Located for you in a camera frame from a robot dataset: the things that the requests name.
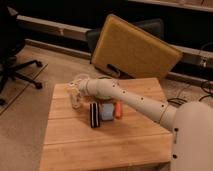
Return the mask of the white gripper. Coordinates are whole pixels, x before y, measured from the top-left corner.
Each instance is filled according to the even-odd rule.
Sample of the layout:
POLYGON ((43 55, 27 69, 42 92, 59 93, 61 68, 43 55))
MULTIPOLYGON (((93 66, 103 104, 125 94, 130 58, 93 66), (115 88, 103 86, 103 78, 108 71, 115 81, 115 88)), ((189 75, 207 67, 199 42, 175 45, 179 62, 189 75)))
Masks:
POLYGON ((74 79, 72 81, 70 81, 68 84, 67 84, 67 92, 69 94, 69 90, 71 88, 77 88, 78 89, 78 85, 79 83, 84 80, 84 79, 89 79, 90 76, 88 74, 78 74, 77 76, 74 77, 74 79))

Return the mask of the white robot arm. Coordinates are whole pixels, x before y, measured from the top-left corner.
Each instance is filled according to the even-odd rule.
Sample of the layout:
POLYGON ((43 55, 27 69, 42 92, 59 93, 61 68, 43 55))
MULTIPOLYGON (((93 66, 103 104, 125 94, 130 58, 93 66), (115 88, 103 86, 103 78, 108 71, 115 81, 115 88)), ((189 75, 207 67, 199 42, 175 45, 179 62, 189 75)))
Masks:
POLYGON ((170 171, 213 171, 213 108, 200 101, 179 108, 120 87, 115 79, 79 78, 68 83, 75 102, 80 94, 121 100, 172 132, 170 171))

